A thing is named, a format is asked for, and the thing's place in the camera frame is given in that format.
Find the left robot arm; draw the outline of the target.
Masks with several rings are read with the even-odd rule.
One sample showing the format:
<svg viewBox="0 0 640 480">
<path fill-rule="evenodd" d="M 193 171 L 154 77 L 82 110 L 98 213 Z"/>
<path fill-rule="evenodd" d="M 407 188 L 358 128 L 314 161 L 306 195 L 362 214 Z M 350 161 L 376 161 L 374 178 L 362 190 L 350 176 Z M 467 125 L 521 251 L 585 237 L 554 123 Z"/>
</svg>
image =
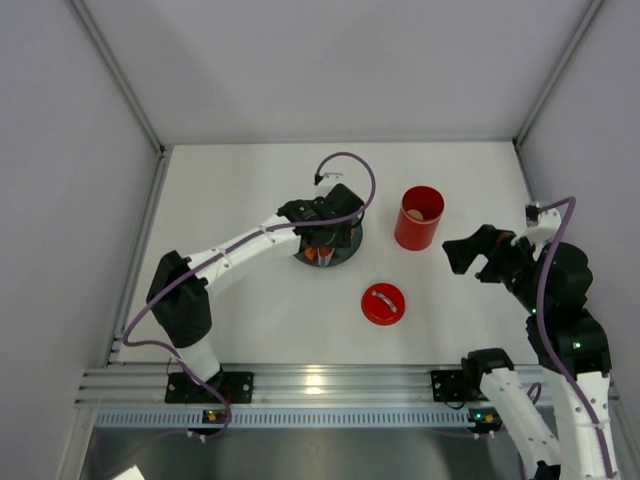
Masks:
<svg viewBox="0 0 640 480">
<path fill-rule="evenodd" d="M 212 347 L 213 299 L 258 268 L 286 257 L 316 255 L 327 267 L 338 254 L 361 241 L 365 202 L 342 183 L 311 200 L 291 200 L 249 234 L 190 256 L 165 254 L 156 269 L 146 300 L 152 301 L 173 281 L 188 277 L 152 308 L 157 323 L 187 368 L 217 390 L 224 373 Z"/>
</svg>

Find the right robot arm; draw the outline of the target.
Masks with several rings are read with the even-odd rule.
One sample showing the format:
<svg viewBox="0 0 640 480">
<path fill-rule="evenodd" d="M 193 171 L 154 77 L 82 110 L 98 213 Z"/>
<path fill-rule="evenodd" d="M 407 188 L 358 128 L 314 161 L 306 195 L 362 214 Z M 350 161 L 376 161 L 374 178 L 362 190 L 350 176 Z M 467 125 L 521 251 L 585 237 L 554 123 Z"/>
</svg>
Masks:
<svg viewBox="0 0 640 480">
<path fill-rule="evenodd" d="M 443 244 L 453 273 L 466 273 L 484 257 L 476 278 L 503 285 L 528 312 L 526 334 L 551 390 L 556 427 L 542 419 L 505 350 L 472 351 L 461 368 L 468 390 L 497 411 L 527 478 L 616 479 L 608 338 L 586 308 L 593 281 L 588 258 L 563 242 L 565 229 L 563 221 L 521 234 L 483 225 Z"/>
</svg>

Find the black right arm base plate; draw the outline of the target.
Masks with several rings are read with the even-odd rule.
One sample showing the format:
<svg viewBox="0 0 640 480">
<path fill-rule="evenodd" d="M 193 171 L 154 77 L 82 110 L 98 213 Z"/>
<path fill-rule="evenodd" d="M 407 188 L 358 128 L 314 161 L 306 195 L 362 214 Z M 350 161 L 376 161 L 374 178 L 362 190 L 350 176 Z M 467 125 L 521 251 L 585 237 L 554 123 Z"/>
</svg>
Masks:
<svg viewBox="0 0 640 480">
<path fill-rule="evenodd" d="M 432 370 L 430 378 L 435 402 L 458 405 L 486 399 L 461 369 Z"/>
</svg>

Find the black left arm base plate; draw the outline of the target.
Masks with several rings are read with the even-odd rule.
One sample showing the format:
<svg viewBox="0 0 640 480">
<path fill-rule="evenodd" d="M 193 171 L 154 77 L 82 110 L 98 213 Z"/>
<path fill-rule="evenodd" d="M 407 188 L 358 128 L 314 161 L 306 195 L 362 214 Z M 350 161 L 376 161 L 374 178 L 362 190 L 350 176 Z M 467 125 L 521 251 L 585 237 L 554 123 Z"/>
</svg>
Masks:
<svg viewBox="0 0 640 480">
<path fill-rule="evenodd" d="M 211 393 L 215 390 L 229 404 L 250 404 L 253 397 L 254 373 L 249 371 L 224 372 L 218 380 L 208 382 L 205 388 L 184 372 L 168 376 L 164 401 L 166 404 L 220 404 Z"/>
</svg>

